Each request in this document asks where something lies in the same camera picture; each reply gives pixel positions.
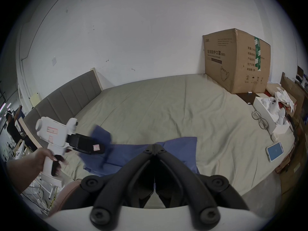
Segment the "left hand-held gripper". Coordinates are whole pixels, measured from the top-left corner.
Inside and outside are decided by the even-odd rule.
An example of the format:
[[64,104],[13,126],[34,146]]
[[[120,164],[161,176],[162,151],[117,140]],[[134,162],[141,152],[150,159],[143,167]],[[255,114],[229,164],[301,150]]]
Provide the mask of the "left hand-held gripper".
[[78,120],[76,118],[70,118],[66,124],[57,122],[49,117],[41,117],[36,123],[36,132],[41,140],[48,143],[47,148],[52,152],[52,159],[45,158],[43,171],[41,173],[42,178],[58,178],[55,173],[52,173],[54,166],[57,170],[56,161],[54,158],[62,157],[68,149],[77,150],[78,152],[85,154],[104,154],[105,146],[97,139],[82,134],[76,134],[78,138],[77,146],[71,146],[67,142],[67,138],[70,135],[74,135]]

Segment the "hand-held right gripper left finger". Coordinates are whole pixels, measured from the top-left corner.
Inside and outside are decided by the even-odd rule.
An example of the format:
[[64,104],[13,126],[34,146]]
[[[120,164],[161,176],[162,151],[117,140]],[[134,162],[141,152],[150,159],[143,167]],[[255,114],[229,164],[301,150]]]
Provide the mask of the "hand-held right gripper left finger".
[[108,182],[104,177],[88,176],[82,180],[81,187],[88,193],[97,193],[90,221],[93,224],[114,224],[117,221],[119,209],[125,198],[129,183],[138,171],[147,167],[153,156],[155,145],[149,145],[145,151],[123,166]]

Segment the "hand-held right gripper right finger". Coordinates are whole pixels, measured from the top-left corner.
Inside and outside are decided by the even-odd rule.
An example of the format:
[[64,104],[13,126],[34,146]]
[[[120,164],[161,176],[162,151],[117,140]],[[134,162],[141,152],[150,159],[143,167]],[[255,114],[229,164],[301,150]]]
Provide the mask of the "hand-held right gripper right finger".
[[192,210],[192,216],[200,224],[217,224],[221,218],[218,207],[249,210],[245,201],[226,177],[194,173],[159,144],[154,145],[154,156],[179,183],[182,195]]

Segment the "person's left hand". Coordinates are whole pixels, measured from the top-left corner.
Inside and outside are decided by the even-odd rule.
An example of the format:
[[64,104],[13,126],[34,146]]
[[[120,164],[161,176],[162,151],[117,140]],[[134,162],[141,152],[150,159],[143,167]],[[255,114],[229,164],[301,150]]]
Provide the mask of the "person's left hand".
[[51,150],[47,148],[39,148],[35,150],[33,153],[34,161],[37,163],[37,170],[39,173],[43,171],[44,162],[46,158],[51,159],[53,162],[56,163],[56,171],[55,176],[60,174],[60,170],[62,165],[67,165],[67,161],[62,156],[55,156]]

